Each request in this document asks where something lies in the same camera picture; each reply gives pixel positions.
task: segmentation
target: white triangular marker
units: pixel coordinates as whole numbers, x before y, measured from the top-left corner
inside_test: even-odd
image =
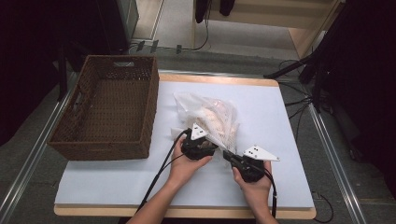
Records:
[[[202,129],[198,124],[193,123],[192,124],[192,132],[191,132],[191,140],[195,140],[198,138],[202,138],[207,136],[207,132]]]
[[[258,146],[248,148],[244,151],[244,155],[259,161],[280,161],[279,157]]]

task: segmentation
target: basket handle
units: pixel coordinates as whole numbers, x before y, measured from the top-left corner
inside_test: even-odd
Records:
[[[77,97],[75,97],[72,100],[74,100],[74,102],[71,102],[70,104],[72,106],[72,111],[74,113],[78,113],[78,111],[81,109],[81,105],[84,100],[84,94],[82,94],[82,92],[78,89]]]
[[[113,62],[113,67],[134,67],[134,62]]]

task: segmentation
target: wooden table edge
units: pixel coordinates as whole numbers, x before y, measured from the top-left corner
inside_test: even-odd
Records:
[[[131,217],[136,207],[121,205],[65,205],[55,204],[54,213],[58,216],[78,217]],[[317,210],[312,208],[277,208],[276,218],[312,219]],[[165,217],[190,218],[254,218],[248,207],[170,207]]]
[[[264,78],[248,78],[248,77],[218,77],[218,76],[197,76],[194,74],[172,74],[160,73],[160,81],[173,82],[200,82],[214,84],[230,84],[230,85],[249,85],[249,86],[268,86],[279,87],[277,81]]]

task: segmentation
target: person's left hand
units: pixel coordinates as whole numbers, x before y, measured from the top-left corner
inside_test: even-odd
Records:
[[[184,138],[180,138],[175,144],[172,159],[183,154],[181,152],[181,144],[183,141]],[[195,171],[206,165],[210,160],[212,160],[211,156],[204,157],[198,161],[192,161],[186,156],[177,158],[171,163],[171,171],[167,183],[174,185],[174,187],[181,188],[189,182]]]

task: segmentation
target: wicker basket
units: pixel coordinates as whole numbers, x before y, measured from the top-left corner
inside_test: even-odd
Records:
[[[70,161],[147,158],[158,85],[155,57],[88,56],[48,144]]]

